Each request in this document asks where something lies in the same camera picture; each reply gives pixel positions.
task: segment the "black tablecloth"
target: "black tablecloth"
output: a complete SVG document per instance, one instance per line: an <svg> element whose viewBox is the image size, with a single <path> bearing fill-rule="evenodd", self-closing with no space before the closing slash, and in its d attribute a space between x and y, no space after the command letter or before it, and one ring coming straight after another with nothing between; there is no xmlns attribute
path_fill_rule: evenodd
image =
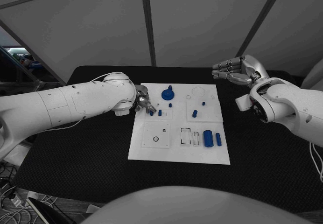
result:
<svg viewBox="0 0 323 224"><path fill-rule="evenodd" d="M38 134L14 178L17 187L105 203L139 189L185 185L231 192L291 212L323 208L308 143L282 125L239 112L234 98L247 87L213 80L210 69L122 66L77 67L67 84L113 71L135 84L216 84L230 165L126 160L133 111L120 117L109 111L73 128ZM267 74L292 82L282 71Z"/></svg>

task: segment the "robotic hand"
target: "robotic hand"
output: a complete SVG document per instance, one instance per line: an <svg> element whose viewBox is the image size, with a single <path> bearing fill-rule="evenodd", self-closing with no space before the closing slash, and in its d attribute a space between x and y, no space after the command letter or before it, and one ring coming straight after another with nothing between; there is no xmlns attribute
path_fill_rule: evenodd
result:
<svg viewBox="0 0 323 224"><path fill-rule="evenodd" d="M32 134L112 110L116 116L141 107L155 112L148 90L133 85L120 72L103 81L90 81L56 89L0 97L0 159Z"/></svg>
<svg viewBox="0 0 323 224"><path fill-rule="evenodd" d="M240 111L253 110L263 123L282 124L291 133L323 147L323 92L302 90L279 78L269 78L263 66L249 56L213 65L213 79L227 79L250 88L234 99Z"/></svg>

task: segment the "circular hole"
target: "circular hole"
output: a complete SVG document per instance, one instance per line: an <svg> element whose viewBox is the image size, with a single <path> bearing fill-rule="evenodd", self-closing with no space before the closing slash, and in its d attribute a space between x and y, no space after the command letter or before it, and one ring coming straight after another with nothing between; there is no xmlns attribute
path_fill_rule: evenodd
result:
<svg viewBox="0 0 323 224"><path fill-rule="evenodd" d="M309 116L306 116L306 118L305 118L305 123L308 123L309 121L311 121L311 118L312 118L312 116L309 115Z"/></svg>

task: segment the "white pegboard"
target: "white pegboard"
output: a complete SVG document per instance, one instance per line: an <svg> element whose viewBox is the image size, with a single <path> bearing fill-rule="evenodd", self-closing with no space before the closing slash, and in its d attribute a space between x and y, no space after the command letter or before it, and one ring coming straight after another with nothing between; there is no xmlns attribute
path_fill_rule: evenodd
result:
<svg viewBox="0 0 323 224"><path fill-rule="evenodd" d="M152 83L141 85L148 88L149 102L156 112L151 116L145 113L145 109L141 109L135 114L128 159L229 165L216 86ZM168 85L172 88L174 98L164 100L161 92ZM191 117L193 110L197 110L195 118ZM204 130L211 131L213 147L203 145ZM198 138L193 136L194 132L198 133ZM220 134L221 146L216 145L216 133ZM191 144L181 144L181 138L188 138Z"/></svg>

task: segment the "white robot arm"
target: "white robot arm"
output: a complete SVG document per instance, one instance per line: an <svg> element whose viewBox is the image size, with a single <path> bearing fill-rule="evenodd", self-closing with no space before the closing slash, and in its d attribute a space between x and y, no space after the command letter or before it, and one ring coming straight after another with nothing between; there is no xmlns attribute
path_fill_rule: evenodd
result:
<svg viewBox="0 0 323 224"><path fill-rule="evenodd" d="M0 159L32 134L106 111L126 115L139 106L155 112L146 88L113 72L93 81L56 89L0 97Z"/></svg>
<svg viewBox="0 0 323 224"><path fill-rule="evenodd" d="M282 124L291 133L323 147L323 92L302 90L269 78L257 60L244 55L213 65L214 79L246 85L250 93L234 99L240 111L253 110L263 123Z"/></svg>

